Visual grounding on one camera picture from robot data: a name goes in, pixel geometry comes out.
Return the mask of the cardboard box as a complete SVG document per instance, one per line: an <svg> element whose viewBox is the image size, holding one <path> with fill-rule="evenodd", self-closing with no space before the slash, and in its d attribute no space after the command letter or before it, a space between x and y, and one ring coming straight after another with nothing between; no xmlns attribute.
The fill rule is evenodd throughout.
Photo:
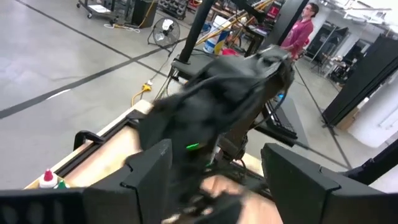
<svg viewBox="0 0 398 224"><path fill-rule="evenodd" d="M336 127L342 131L346 131L355 121L355 116L359 108L353 108L337 125Z"/></svg>

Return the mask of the black round pole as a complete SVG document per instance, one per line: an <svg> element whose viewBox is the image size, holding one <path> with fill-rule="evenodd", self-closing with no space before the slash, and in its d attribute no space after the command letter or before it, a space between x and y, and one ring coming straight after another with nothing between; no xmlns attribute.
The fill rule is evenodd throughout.
<svg viewBox="0 0 398 224"><path fill-rule="evenodd" d="M216 0L203 0L202 4L197 9L197 14L193 21L192 27L186 39L185 46L180 53L178 60L182 63L188 63L189 58L193 52L197 39L200 35L202 27L206 21L208 13Z"/></svg>

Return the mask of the black bin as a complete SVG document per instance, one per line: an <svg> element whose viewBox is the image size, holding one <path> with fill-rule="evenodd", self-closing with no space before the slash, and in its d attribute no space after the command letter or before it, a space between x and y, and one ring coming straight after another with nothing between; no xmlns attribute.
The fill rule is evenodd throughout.
<svg viewBox="0 0 398 224"><path fill-rule="evenodd" d="M131 24L138 28L148 28L154 23L158 0L134 0Z"/></svg>

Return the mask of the black pillar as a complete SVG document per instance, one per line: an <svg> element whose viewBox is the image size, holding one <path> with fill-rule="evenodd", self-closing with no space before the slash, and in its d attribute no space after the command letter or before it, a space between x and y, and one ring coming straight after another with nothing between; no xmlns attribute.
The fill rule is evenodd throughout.
<svg viewBox="0 0 398 224"><path fill-rule="evenodd" d="M274 28L263 40L259 49L264 50L271 44L280 45L283 43L308 2L309 0L286 0Z"/></svg>

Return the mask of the black frame clamp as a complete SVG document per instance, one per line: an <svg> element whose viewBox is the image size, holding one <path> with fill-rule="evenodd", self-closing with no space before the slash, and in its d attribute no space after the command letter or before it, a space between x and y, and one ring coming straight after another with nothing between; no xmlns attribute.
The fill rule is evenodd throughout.
<svg viewBox="0 0 398 224"><path fill-rule="evenodd" d="M80 146L84 145L87 141L91 141L95 144L102 144L105 142L104 138L92 133L91 131L79 131L75 134L73 150L78 149Z"/></svg>

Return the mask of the person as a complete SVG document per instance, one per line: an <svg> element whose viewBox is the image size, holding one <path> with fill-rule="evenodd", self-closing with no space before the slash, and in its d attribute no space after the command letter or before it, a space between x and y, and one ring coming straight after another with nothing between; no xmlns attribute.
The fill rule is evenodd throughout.
<svg viewBox="0 0 398 224"><path fill-rule="evenodd" d="M284 39L280 47L291 53L294 59L297 59L300 52L308 43L309 35L313 32L312 19L318 14L319 7L317 4L311 2L308 3L303 11L302 17L298 20L287 37Z"/></svg>

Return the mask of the black rolling cart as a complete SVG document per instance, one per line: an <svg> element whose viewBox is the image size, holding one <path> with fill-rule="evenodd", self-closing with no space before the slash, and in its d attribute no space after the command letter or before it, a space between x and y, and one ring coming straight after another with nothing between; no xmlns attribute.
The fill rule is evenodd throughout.
<svg viewBox="0 0 398 224"><path fill-rule="evenodd" d="M116 0L76 0L76 7L84 8L87 11L88 19L93 16L117 19L118 15L114 11L115 5Z"/></svg>

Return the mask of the backlit keyboard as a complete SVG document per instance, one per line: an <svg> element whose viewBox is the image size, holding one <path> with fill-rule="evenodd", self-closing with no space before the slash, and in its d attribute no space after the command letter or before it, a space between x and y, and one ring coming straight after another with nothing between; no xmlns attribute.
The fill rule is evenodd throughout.
<svg viewBox="0 0 398 224"><path fill-rule="evenodd" d="M278 133L287 136L288 138L297 139L297 133L286 117L282 107L275 107L278 105L278 101L271 100L265 104L265 109L262 114L265 116L269 114L270 118L266 121L266 124Z"/></svg>

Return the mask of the black floor fan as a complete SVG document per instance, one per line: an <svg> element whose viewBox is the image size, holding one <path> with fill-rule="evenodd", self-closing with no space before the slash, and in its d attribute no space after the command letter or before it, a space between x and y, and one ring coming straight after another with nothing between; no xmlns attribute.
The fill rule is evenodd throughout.
<svg viewBox="0 0 398 224"><path fill-rule="evenodd" d="M179 23L168 17L159 19L153 26L147 38L149 45L156 45L162 50L166 50L170 56L175 50L180 40Z"/></svg>

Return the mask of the black partition panel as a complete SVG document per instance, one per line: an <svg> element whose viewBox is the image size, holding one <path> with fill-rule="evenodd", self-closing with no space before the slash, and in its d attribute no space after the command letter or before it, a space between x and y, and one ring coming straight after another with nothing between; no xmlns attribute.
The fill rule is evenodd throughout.
<svg viewBox="0 0 398 224"><path fill-rule="evenodd" d="M336 126L398 69L398 40L379 36L358 62L345 86L323 111L326 126Z"/></svg>

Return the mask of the white and blue bucket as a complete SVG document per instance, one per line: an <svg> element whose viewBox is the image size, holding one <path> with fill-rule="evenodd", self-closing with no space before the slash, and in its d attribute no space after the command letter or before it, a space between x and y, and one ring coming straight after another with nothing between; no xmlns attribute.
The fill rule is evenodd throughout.
<svg viewBox="0 0 398 224"><path fill-rule="evenodd" d="M205 41L205 44L203 46L203 50L205 52L218 55L222 51L225 40L230 33L229 25L230 21L228 21L224 17L216 16L214 18L214 21L211 24L211 29L210 29L211 34L221 30L222 28L225 29L222 30L218 35L211 37Z"/></svg>

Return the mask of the grey metal cart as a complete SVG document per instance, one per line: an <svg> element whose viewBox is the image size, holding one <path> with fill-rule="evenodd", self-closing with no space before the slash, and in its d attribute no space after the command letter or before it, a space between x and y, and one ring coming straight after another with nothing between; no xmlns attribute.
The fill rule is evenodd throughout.
<svg viewBox="0 0 398 224"><path fill-rule="evenodd" d="M177 56L171 63L168 76L176 81L179 81L179 78L190 80L215 58L215 55L201 51L193 51L188 62L181 61L179 56Z"/></svg>

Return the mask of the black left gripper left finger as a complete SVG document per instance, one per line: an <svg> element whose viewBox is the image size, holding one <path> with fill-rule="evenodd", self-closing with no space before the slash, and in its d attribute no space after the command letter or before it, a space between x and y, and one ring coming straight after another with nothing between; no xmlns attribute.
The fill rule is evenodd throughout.
<svg viewBox="0 0 398 224"><path fill-rule="evenodd" d="M85 224L160 224L167 199L172 141L132 155L83 192Z"/></svg>

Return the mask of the dark red large dropper bottle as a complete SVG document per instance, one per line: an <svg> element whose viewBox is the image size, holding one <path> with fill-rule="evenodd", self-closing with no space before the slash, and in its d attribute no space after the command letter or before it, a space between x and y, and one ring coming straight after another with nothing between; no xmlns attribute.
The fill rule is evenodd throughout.
<svg viewBox="0 0 398 224"><path fill-rule="evenodd" d="M58 184L58 176L54 174L50 169L46 169L45 172L39 177L39 187L41 189L53 189Z"/></svg>

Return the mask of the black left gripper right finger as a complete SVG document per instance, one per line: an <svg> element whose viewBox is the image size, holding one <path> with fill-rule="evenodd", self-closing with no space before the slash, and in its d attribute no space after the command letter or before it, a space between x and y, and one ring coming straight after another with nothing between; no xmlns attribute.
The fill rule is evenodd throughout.
<svg viewBox="0 0 398 224"><path fill-rule="evenodd" d="M278 144L265 144L264 175L284 224L386 224L386 195Z"/></svg>

